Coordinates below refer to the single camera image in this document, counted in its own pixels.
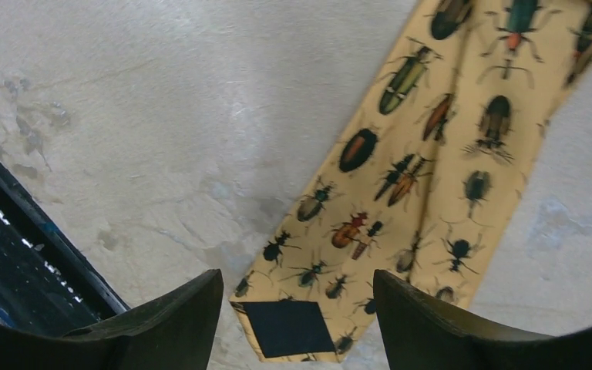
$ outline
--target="concrete floor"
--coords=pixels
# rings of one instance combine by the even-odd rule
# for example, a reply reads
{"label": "concrete floor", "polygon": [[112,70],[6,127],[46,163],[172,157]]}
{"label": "concrete floor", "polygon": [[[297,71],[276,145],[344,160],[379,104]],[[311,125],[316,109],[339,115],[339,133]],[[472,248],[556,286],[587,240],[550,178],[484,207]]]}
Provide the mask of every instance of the concrete floor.
{"label": "concrete floor", "polygon": [[[0,158],[131,305],[209,267],[229,294],[412,6],[0,0]],[[592,325],[592,73],[471,309],[553,335]],[[313,366],[387,369],[377,322],[344,364]],[[210,368],[308,367],[260,365],[225,304]]]}

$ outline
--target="stained surface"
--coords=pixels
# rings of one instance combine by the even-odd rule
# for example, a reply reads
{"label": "stained surface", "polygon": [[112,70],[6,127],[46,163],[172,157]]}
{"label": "stained surface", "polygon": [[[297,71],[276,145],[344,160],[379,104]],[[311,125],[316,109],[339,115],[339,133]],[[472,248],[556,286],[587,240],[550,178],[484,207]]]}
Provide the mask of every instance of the stained surface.
{"label": "stained surface", "polygon": [[[131,305],[208,266],[231,294],[412,6],[0,3],[0,159]],[[548,334],[592,324],[592,72],[547,129],[471,309]],[[344,364],[317,368],[385,361],[374,324]],[[224,305],[210,367],[247,365]]]}

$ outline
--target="yellow necktie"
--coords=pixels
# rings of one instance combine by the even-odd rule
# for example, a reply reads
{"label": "yellow necktie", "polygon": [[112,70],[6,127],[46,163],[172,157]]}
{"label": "yellow necktie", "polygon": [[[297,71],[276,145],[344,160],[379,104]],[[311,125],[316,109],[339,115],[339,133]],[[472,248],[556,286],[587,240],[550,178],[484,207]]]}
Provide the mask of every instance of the yellow necktie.
{"label": "yellow necktie", "polygon": [[341,362],[375,319],[376,269],[468,308],[591,64],[592,2],[419,1],[230,297],[260,360]]}

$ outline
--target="beige fabric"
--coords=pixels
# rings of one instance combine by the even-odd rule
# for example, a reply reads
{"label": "beige fabric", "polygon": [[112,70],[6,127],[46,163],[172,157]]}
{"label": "beige fabric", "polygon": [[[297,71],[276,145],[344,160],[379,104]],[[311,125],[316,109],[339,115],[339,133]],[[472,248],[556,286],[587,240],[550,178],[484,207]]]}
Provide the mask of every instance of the beige fabric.
{"label": "beige fabric", "polygon": [[[443,16],[451,23],[439,21]],[[516,17],[518,31],[507,23]],[[444,30],[450,34],[441,39]],[[250,286],[230,301],[316,301],[333,341],[358,340],[375,319],[363,311],[375,269],[467,308],[520,200],[548,119],[591,61],[590,2],[420,1],[348,128],[279,227],[276,238],[291,236],[281,247],[282,265],[258,256],[245,280]],[[352,168],[373,141],[368,159]],[[316,190],[331,199],[317,201]],[[376,221],[382,228],[373,233]],[[321,260],[318,281],[299,286],[298,274]],[[340,298],[328,298],[326,288],[344,276]],[[263,362],[340,362],[348,354],[338,348],[265,358],[247,316],[237,314]]]}

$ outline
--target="white worn surface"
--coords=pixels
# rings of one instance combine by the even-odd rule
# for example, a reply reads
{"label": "white worn surface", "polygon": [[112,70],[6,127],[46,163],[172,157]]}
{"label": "white worn surface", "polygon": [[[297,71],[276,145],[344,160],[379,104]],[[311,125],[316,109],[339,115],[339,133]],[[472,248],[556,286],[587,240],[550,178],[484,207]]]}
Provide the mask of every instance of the white worn surface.
{"label": "white worn surface", "polygon": [[[32,84],[16,100],[33,108],[29,143],[40,138],[51,170],[38,151],[26,154],[6,89],[0,156],[131,305],[208,267],[222,269],[228,295],[412,6],[0,0],[0,84]],[[69,124],[41,104],[52,101]],[[36,113],[52,109],[54,121]],[[472,310],[555,335],[592,325],[592,73],[553,120]],[[218,333],[212,369],[309,368],[260,365],[228,304]],[[368,363],[388,368],[377,322],[343,365],[314,367]]]}

